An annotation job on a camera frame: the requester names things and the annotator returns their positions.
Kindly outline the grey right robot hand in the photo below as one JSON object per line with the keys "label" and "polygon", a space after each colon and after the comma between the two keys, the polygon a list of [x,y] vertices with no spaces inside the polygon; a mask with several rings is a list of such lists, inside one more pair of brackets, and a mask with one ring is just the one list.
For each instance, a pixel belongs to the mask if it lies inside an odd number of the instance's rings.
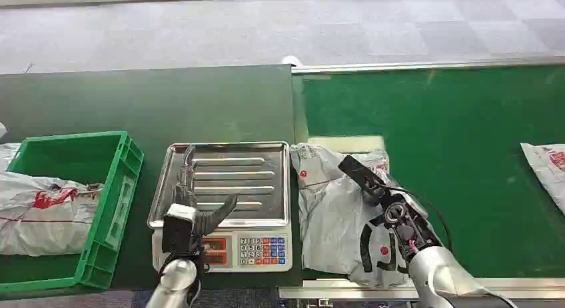
{"label": "grey right robot hand", "polygon": [[366,196],[366,203],[377,211],[362,231],[360,250],[363,259],[370,258],[370,234],[377,227],[385,228],[392,234],[390,249],[398,250],[400,256],[408,261],[418,251],[442,245],[418,197],[403,189],[386,171],[372,170],[352,155],[346,155],[338,168],[360,187]]}

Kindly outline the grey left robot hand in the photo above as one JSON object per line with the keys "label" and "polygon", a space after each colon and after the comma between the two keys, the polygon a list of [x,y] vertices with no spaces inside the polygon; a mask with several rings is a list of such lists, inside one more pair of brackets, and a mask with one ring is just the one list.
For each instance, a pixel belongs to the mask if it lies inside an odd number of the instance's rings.
{"label": "grey left robot hand", "polygon": [[172,203],[163,216],[161,251],[174,259],[201,255],[203,237],[215,231],[234,211],[239,197],[234,193],[218,209],[200,210],[194,193],[194,156],[195,147],[190,145],[173,186]]}

